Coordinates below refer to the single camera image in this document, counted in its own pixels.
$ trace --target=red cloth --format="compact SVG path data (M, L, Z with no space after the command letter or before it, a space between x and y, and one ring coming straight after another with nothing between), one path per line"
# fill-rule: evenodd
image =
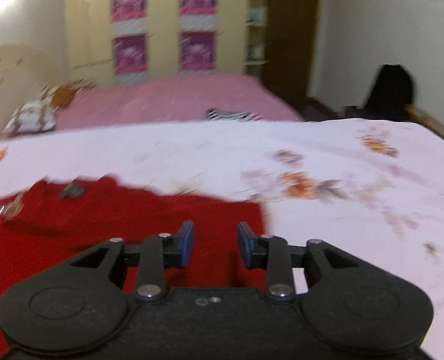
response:
M0 216L0 295L103 240L122 237L127 243L140 243L149 235L175 233L188 219L195 223L189 266L167 270L168 286L263 287L263 272L243 268L236 242L238 222L263 233L258 204L195 195L158 196L118 186L109 177L76 182L86 189L78 199L59 198L66 184L39 181L24 194L23 209L15 218L5 221ZM1 200L0 205L14 198ZM134 280L131 269L124 290L131 292Z

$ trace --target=pink bed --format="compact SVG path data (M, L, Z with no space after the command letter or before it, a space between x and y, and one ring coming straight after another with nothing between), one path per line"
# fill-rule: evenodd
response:
M57 113L56 129L205 120L209 108L255 112L265 120L302 120L250 76L185 75L80 92Z

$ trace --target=wooden door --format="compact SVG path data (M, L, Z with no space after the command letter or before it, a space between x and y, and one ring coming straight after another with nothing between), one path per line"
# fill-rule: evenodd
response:
M262 82L297 108L305 99L314 52L318 0L268 0Z

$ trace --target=floral bedsheet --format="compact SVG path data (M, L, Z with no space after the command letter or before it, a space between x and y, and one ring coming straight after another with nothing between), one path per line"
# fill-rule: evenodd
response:
M50 177L116 174L161 193L254 200L267 232L323 239L431 297L424 349L444 360L444 141L411 123L145 124L17 138L0 150L0 197ZM295 270L298 292L306 291Z

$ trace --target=cream headboard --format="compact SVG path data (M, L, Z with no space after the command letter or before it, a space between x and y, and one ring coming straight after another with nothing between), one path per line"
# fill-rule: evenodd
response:
M48 84L65 82L50 57L23 44L0 46L0 133L15 109Z

